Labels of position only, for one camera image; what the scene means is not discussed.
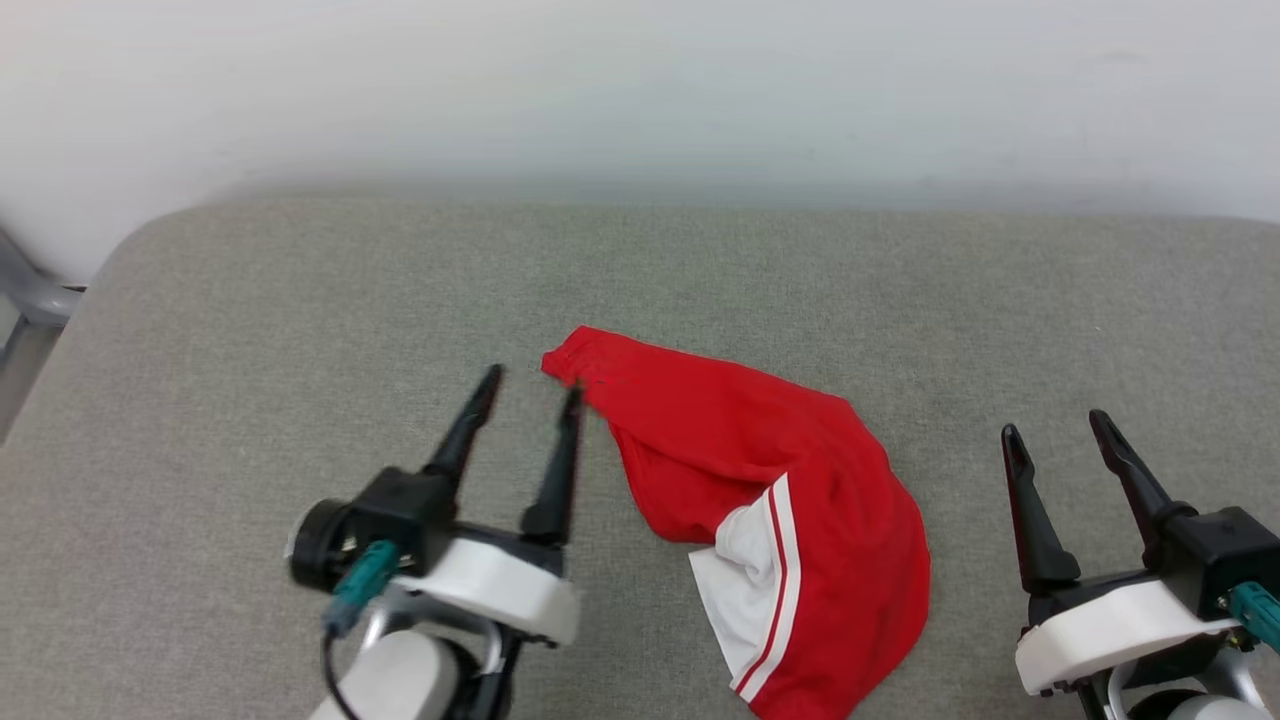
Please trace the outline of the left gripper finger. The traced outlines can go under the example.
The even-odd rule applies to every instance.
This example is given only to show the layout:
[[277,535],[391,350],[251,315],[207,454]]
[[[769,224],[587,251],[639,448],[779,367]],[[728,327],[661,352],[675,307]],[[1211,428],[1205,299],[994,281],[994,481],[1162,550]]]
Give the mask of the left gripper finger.
[[584,388],[571,386],[556,423],[556,443],[535,502],[521,523],[522,542],[562,548],[570,542],[577,483]]
[[460,489],[475,439],[480,429],[488,424],[495,406],[504,372],[504,366],[499,363],[486,369],[475,391],[436,446],[435,452],[422,468],[425,477],[447,480],[453,491]]

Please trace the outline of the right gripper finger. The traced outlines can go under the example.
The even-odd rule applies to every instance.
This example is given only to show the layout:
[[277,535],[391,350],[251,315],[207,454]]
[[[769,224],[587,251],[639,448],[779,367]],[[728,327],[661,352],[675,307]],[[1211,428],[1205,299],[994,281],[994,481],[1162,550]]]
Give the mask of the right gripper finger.
[[1080,578],[1079,564],[1061,546],[1036,488],[1036,465],[1012,423],[1002,428],[1000,443],[1021,588],[1029,596],[1046,596],[1074,585]]
[[1106,411],[1092,409],[1088,418],[1103,462],[1120,480],[1140,534],[1142,562],[1147,570],[1160,571],[1169,555],[1165,525],[1174,518],[1194,518],[1199,511],[1169,496]]

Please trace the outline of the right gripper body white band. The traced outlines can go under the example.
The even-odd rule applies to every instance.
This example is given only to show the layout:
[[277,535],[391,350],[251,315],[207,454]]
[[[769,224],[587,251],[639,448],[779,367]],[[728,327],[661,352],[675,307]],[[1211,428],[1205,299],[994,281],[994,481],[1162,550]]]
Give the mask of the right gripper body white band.
[[1114,669],[1102,693],[1115,697],[1124,687],[1194,678],[1211,694],[1243,694],[1243,650],[1222,646],[1204,661],[1194,651],[1203,637],[1228,642],[1243,628],[1233,614],[1228,587],[1204,597],[1169,587],[1149,571],[1129,571],[1080,580],[1065,571],[1042,578],[1023,573],[1029,594],[1028,628],[1015,650],[1024,692],[1052,696],[1069,692]]

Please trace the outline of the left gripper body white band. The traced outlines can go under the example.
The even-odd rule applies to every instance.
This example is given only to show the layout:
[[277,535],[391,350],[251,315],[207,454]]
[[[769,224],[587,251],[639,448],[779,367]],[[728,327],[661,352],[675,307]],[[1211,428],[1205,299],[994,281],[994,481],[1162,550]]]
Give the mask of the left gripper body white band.
[[564,547],[513,530],[461,523],[425,575],[399,574],[396,584],[535,641],[579,637],[581,598],[566,575]]

